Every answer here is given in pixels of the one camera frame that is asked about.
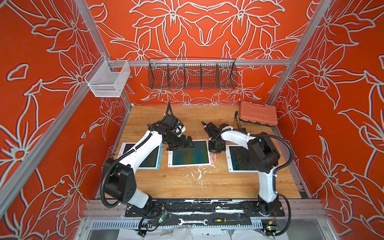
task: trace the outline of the black cable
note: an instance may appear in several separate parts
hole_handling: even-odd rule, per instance
[[[289,224],[291,223],[291,206],[289,205],[288,199],[283,195],[283,194],[277,194],[278,196],[281,196],[284,198],[285,202],[287,202],[287,207],[288,207],[288,220],[287,224],[285,225],[284,229],[278,233],[275,233],[275,236],[280,236],[281,234],[285,233],[289,227]],[[265,235],[268,236],[273,236],[273,233],[265,232]]]
[[[214,137],[212,139],[212,141],[217,140],[218,137],[222,133],[227,132],[227,131],[236,131],[236,132],[241,132],[241,133],[244,133],[244,134],[248,134],[246,131],[243,131],[243,130],[240,130],[240,129],[235,129],[235,128],[234,129],[225,129],[225,130],[221,131],[218,135],[216,135],[216,137]],[[251,136],[251,137],[271,137],[271,138],[274,138],[274,139],[277,139],[277,140],[281,141],[287,147],[287,149],[289,151],[289,159],[288,159],[288,161],[286,163],[284,163],[283,165],[281,165],[281,166],[279,166],[279,167],[274,169],[274,171],[273,171],[274,175],[276,175],[277,171],[287,167],[293,161],[293,150],[292,150],[291,146],[286,141],[284,141],[284,139],[282,139],[281,137],[278,137],[278,136],[275,136],[275,135],[270,135],[270,134],[249,134],[249,136]],[[273,190],[276,191],[276,185],[275,184],[273,185]]]
[[[157,217],[159,217],[159,216],[162,215],[162,209],[160,208],[160,206],[155,206],[155,207],[153,207],[153,208],[148,212],[147,215],[144,215],[144,214],[142,214],[142,213],[140,212],[140,209],[138,209],[136,206],[132,205],[132,207],[134,208],[134,210],[136,211],[136,213],[139,214],[139,215],[142,217],[142,219],[141,219],[140,222],[139,222],[139,235],[142,236],[142,237],[144,237],[145,234],[143,234],[142,231],[141,231],[141,225],[142,225],[144,219],[149,219],[149,220],[152,220],[152,221],[153,221],[155,218],[157,218]],[[152,212],[154,209],[159,209],[160,212],[159,212],[158,214],[155,213],[155,215],[154,215],[153,217],[150,217],[149,215],[151,214],[151,212]],[[149,222],[146,224],[146,229],[147,229],[147,231],[149,231],[149,232],[154,231],[154,230],[159,226],[159,223],[157,223],[155,229],[153,229],[153,230],[148,230],[148,224],[149,224]]]
[[[243,131],[243,130],[240,130],[240,129],[234,129],[234,128],[233,129],[226,129],[226,130],[221,131],[218,135],[216,135],[216,137],[214,137],[212,139],[212,141],[217,140],[218,137],[222,133],[227,132],[227,131],[237,131],[237,132],[241,132],[241,133],[244,133],[244,134],[248,134],[246,131]],[[277,140],[281,141],[287,147],[287,149],[289,151],[289,159],[288,159],[288,161],[286,163],[284,163],[283,165],[275,168],[274,171],[273,171],[273,191],[276,192],[276,177],[275,177],[275,175],[276,175],[277,171],[279,171],[279,170],[281,170],[281,169],[283,169],[283,168],[285,168],[285,167],[287,167],[288,165],[291,164],[291,162],[293,161],[293,150],[292,150],[291,146],[286,141],[284,141],[284,139],[282,139],[281,137],[275,136],[275,135],[270,135],[270,134],[249,134],[249,136],[250,137],[271,137],[271,138],[277,139]],[[285,226],[285,228],[282,231],[276,233],[275,236],[279,236],[279,235],[285,233],[287,231],[290,223],[291,223],[291,206],[289,205],[289,201],[288,201],[288,199],[283,194],[277,193],[277,195],[281,196],[282,198],[284,198],[284,200],[287,202],[288,221],[287,221],[287,225]],[[265,234],[269,235],[269,236],[273,235],[272,233],[268,233],[268,232],[266,232]]]
[[[169,101],[168,101],[168,105],[167,105],[166,114],[168,114],[168,111],[170,111],[170,114],[173,115],[172,108],[170,107],[170,102]]]
[[[145,229],[146,229],[148,232],[153,232],[154,230],[157,229],[157,227],[160,225],[160,223],[157,222],[156,227],[155,227],[154,229],[152,229],[152,230],[148,229],[148,225],[149,225],[149,222],[148,222],[147,226],[145,227]]]
[[[149,135],[142,141],[140,142],[135,148],[136,149],[139,149],[144,143],[146,143],[149,138],[152,136],[152,133],[150,132]],[[105,198],[105,183],[107,181],[107,177],[110,176],[111,174],[111,171],[117,166],[117,164],[123,159],[125,158],[126,156],[130,155],[131,153],[135,152],[135,149],[131,149],[129,150],[128,152],[124,153],[121,157],[117,158],[108,168],[108,170],[105,172],[105,174],[103,175],[102,179],[101,179],[101,184],[100,184],[100,198],[101,198],[101,202],[103,203],[104,206],[106,206],[107,208],[113,208],[113,207],[116,207],[118,204],[119,204],[119,201],[117,200],[116,202],[114,202],[113,204],[110,204],[109,202],[107,202],[106,198]]]

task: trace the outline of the wooden table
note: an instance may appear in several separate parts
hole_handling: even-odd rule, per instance
[[[123,142],[137,142],[148,130],[147,124],[163,118],[167,109],[163,106],[134,106],[119,143],[117,157]],[[233,125],[233,116],[238,106],[178,106],[172,105],[174,115],[186,127],[184,134],[193,140],[208,139],[200,123],[213,122],[215,125],[227,123]],[[243,123],[250,133],[266,132],[272,134],[270,127]],[[272,139],[280,152],[279,165],[285,163],[279,146]],[[229,173],[225,153],[216,154],[214,166],[167,167],[168,151],[164,145],[160,170],[137,170],[137,187],[152,197],[179,198],[257,198],[259,179],[255,173]],[[278,172],[277,191],[287,198],[300,198],[299,191],[286,167]]]

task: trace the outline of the orange toolbox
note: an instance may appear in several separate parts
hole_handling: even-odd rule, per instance
[[[240,103],[240,121],[266,126],[277,125],[276,107],[247,101]]]

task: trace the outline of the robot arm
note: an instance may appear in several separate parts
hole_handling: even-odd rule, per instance
[[[137,188],[135,173],[144,159],[161,143],[168,144],[166,150],[194,147],[192,138],[182,133],[185,127],[175,117],[168,103],[163,120],[148,124],[148,131],[128,152],[116,160],[110,158],[103,165],[103,178],[100,186],[101,201],[106,207],[115,207],[119,202],[132,204],[148,212],[152,197]],[[105,193],[117,199],[110,204],[105,199]]]
[[[227,124],[215,126],[213,123],[205,124],[204,130],[209,136],[209,151],[220,153],[225,151],[226,141],[234,142],[249,150],[250,161],[259,175],[260,191],[258,195],[259,211],[262,215],[269,215],[277,204],[275,186],[275,169],[278,165],[280,154],[269,137],[249,134],[239,129],[234,129]]]

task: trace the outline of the red wallpaper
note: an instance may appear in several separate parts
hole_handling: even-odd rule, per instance
[[[342,239],[384,237],[384,3],[336,0],[276,100],[279,129]]]
[[[0,221],[0,238],[73,239],[126,108],[87,94]]]
[[[73,0],[0,6],[1,187],[100,55]],[[125,114],[120,99],[88,93],[0,220],[0,238],[73,238]]]
[[[0,187],[99,58],[72,0],[0,8]]]
[[[201,56],[289,58],[318,1],[87,0],[112,59]],[[265,103],[283,66],[240,67],[233,90],[150,90],[147,70],[132,68],[126,91],[141,105]]]

